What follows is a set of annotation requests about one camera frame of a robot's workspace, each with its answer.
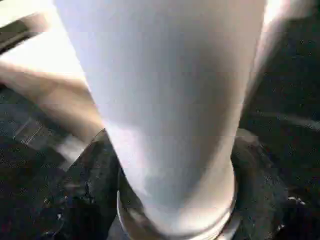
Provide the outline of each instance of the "white pole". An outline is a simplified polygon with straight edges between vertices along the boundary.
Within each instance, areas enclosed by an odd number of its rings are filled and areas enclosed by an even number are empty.
[[[55,2],[148,219],[169,236],[223,226],[265,2]]]

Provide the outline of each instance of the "white cylinder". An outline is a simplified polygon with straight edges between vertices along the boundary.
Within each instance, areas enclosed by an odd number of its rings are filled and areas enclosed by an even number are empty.
[[[56,0],[127,180],[158,231],[228,220],[257,0]]]

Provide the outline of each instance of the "dark surface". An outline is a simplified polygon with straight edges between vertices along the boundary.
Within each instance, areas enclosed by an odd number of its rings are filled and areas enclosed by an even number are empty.
[[[320,196],[320,16],[287,22],[240,127],[259,136],[293,186]]]
[[[16,92],[0,89],[0,236],[23,239],[58,183],[65,159],[51,146],[67,132]]]
[[[117,214],[118,171],[119,163],[117,157],[106,132],[102,131],[70,167],[48,197],[39,218],[33,225],[34,231],[28,235],[32,238],[41,235],[45,230],[55,231],[57,225],[59,225],[57,214],[60,213],[64,216],[66,212],[57,211],[57,208],[60,207],[56,203],[61,206],[61,204],[65,204],[70,199],[83,199],[86,194],[89,194],[94,202],[94,205],[92,204],[91,206],[94,206],[94,209],[98,210],[99,214],[92,217],[95,221],[94,228],[90,228],[88,224],[85,224],[81,217],[67,217],[68,227],[61,231],[73,232],[72,237],[68,238],[68,240],[79,239],[77,236],[88,239],[84,236],[89,233],[91,233],[91,238],[95,240],[105,240]],[[88,207],[87,205],[73,209],[73,215],[83,216]]]

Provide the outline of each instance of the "metal base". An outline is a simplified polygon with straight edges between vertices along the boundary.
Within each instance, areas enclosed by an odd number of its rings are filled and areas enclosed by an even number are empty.
[[[220,221],[210,229],[192,236],[172,237],[163,236],[144,224],[139,224],[123,206],[121,195],[117,194],[117,213],[123,230],[130,239],[140,240],[231,240],[240,225],[240,215],[237,211],[233,211],[236,204],[237,192],[234,195],[230,211],[228,211]]]

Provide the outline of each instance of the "white plastic tube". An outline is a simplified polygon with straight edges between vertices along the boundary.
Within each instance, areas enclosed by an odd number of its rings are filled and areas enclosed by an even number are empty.
[[[223,227],[265,2],[55,2],[146,216],[170,236]]]

